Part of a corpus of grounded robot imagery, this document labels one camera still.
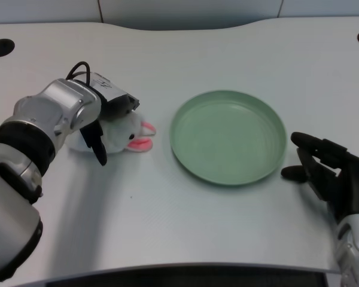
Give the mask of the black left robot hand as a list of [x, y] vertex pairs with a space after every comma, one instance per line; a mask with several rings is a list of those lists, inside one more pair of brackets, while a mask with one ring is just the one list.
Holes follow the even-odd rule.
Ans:
[[101, 100], [97, 120], [80, 130], [84, 144], [101, 165], [106, 165], [108, 153], [120, 152], [136, 140], [141, 120], [135, 113], [140, 102], [98, 73], [91, 73], [90, 88]]

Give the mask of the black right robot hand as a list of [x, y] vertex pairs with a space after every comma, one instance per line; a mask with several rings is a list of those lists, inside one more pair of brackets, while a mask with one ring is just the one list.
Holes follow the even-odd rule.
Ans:
[[359, 214], [359, 157], [343, 146], [301, 132], [291, 134], [301, 165], [281, 170], [281, 176], [308, 183], [317, 197], [327, 202], [337, 223]]

